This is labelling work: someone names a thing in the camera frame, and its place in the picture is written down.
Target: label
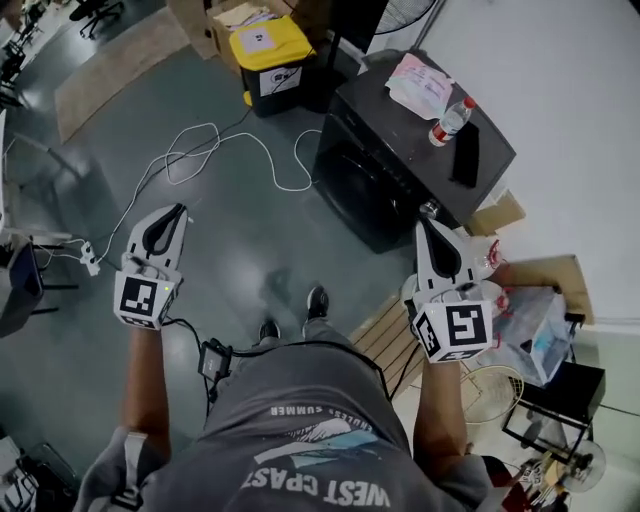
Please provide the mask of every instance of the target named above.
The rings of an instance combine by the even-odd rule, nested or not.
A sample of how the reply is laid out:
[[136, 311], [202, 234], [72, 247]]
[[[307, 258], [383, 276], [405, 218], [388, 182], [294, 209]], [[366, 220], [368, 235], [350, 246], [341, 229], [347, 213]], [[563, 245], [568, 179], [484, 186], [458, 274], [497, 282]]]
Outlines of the label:
[[260, 96], [269, 96], [300, 85], [302, 68], [275, 68], [260, 73]]
[[243, 30], [239, 37], [246, 53], [262, 52], [276, 47], [265, 27]]
[[429, 140], [431, 144], [434, 146], [442, 147], [447, 142], [449, 142], [455, 134], [450, 134], [445, 132], [440, 126], [440, 122], [437, 122], [436, 125], [429, 132]]

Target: floor mat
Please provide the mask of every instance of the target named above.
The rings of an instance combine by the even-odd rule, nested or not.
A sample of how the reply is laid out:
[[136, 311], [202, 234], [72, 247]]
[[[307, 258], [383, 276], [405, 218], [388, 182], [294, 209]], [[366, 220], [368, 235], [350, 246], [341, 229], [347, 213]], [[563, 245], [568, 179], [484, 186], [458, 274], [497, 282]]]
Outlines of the floor mat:
[[188, 44], [166, 7], [107, 43], [56, 89], [60, 141], [69, 140], [128, 84]]

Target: wooden pallet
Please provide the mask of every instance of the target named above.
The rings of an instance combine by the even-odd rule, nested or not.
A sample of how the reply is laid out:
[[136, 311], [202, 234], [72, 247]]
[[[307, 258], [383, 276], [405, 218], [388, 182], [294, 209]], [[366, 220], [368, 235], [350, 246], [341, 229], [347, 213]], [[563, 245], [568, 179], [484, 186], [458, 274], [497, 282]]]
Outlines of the wooden pallet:
[[[378, 313], [351, 334], [351, 341], [384, 371], [391, 393], [398, 385], [402, 369], [418, 344], [409, 329], [409, 318], [398, 296], [390, 297]], [[409, 362], [396, 396], [422, 373], [424, 351], [418, 350]]]

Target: power strip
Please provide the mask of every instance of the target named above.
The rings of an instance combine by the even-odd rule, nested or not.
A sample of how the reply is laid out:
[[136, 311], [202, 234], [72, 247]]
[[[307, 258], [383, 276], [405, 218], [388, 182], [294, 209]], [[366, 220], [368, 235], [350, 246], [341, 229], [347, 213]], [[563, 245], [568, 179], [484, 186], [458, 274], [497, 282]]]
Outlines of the power strip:
[[85, 242], [80, 250], [82, 252], [80, 263], [87, 266], [87, 270], [91, 277], [97, 276], [100, 273], [100, 263], [98, 263], [98, 258], [96, 257], [96, 253], [93, 251], [91, 242]]

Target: plastic bottle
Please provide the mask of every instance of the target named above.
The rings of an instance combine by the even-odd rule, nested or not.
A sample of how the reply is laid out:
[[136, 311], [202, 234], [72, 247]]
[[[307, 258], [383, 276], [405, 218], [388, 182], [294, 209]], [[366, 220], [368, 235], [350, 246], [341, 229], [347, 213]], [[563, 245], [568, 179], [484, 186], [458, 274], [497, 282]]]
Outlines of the plastic bottle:
[[469, 120], [475, 106], [476, 102], [470, 96], [451, 105], [429, 132], [431, 144], [440, 147], [449, 142]]

